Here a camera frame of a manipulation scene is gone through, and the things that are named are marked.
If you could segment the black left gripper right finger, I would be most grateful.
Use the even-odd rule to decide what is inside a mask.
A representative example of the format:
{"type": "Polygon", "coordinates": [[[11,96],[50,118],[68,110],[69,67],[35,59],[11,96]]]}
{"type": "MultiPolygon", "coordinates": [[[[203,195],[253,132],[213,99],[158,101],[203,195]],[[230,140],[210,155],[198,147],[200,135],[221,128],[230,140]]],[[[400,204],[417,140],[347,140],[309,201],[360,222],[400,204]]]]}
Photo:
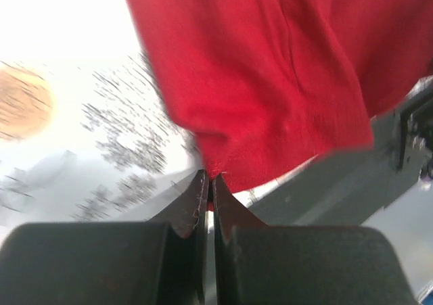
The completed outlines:
{"type": "Polygon", "coordinates": [[[270,226],[212,182],[219,304],[414,304],[390,242],[358,226],[270,226]]]}

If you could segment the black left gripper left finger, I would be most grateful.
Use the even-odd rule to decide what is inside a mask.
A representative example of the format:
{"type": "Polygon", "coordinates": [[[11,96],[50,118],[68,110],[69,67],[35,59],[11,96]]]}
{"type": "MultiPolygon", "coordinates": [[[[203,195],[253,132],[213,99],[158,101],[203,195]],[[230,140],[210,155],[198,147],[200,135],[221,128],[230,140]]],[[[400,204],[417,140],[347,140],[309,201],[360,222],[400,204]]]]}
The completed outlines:
{"type": "Polygon", "coordinates": [[[203,304],[208,175],[149,220],[30,223],[1,247],[2,304],[203,304]]]}

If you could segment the dark red t shirt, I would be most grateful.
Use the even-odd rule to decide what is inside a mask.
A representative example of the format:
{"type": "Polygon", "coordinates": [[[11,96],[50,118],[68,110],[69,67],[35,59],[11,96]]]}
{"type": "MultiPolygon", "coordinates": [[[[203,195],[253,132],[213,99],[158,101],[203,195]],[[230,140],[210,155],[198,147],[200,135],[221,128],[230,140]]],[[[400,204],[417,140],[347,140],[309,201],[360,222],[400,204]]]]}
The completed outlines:
{"type": "Polygon", "coordinates": [[[373,143],[432,73],[432,0],[127,0],[170,118],[233,193],[373,143]]]}

